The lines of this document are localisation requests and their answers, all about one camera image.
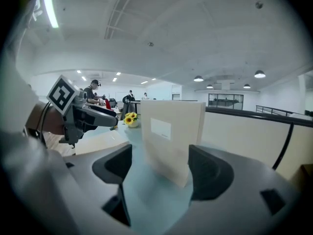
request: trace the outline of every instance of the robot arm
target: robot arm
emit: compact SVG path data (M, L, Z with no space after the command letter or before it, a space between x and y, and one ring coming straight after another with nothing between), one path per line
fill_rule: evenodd
M112 127L118 123L116 113L86 103L86 92L60 76L51 88L47 99L61 113L64 121L64 137L60 143L75 145L88 130L98 126Z

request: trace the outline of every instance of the cable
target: cable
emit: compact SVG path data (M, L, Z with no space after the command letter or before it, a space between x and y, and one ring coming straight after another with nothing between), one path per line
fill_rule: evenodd
M38 130L40 120L41 120L41 118L42 118L42 116L43 116L43 113L44 113L44 111L45 111L45 109L46 109L46 107L47 107L48 105L50 105L50 102L48 102L48 103L45 105L45 107L43 108L43 110L41 111L41 114L40 114L40 117L39 117L39 120L38 120L38 124L37 124L35 130Z
M45 116L46 116L46 114L47 114L47 112L48 112L48 110L49 110L50 104L51 104L50 102L47 103L47 106L48 106L48 107L43 110L44 116L43 116L43 120L42 120L42 122L41 122L40 141L43 140L42 138L43 138L43 128L44 128Z

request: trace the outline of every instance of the person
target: person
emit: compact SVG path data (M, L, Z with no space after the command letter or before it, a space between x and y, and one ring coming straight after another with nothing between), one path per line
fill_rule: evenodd
M142 99L149 99L147 93L145 92Z
M128 95L131 96L131 101L135 101L135 95L133 94L132 90L129 91Z
M97 96L93 94L92 90L96 90L99 86L99 81L97 79L94 79L91 81L90 85L86 88L84 88L84 91L87 92L87 103L90 104L98 104L99 101L97 99L101 98L100 96Z

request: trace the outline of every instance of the yellow flower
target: yellow flower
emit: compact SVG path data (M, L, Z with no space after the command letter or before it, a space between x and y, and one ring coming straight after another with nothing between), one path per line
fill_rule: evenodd
M128 125L132 124L134 121L133 119L130 117L130 116L127 116L125 119L124 119L124 122Z
M135 118L135 117L137 117L137 113L135 113L135 112L132 112L132 113L130 113L130 115L129 115L130 117L132 117L132 118Z

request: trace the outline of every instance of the white table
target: white table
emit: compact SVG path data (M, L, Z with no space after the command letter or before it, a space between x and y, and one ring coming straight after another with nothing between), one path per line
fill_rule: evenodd
M108 127L98 127L83 138L107 131ZM178 187L145 162L140 127L129 128L119 121L116 131L133 145L132 166L123 183L131 229L139 234L163 234L188 209L193 191L191 174L186 187Z

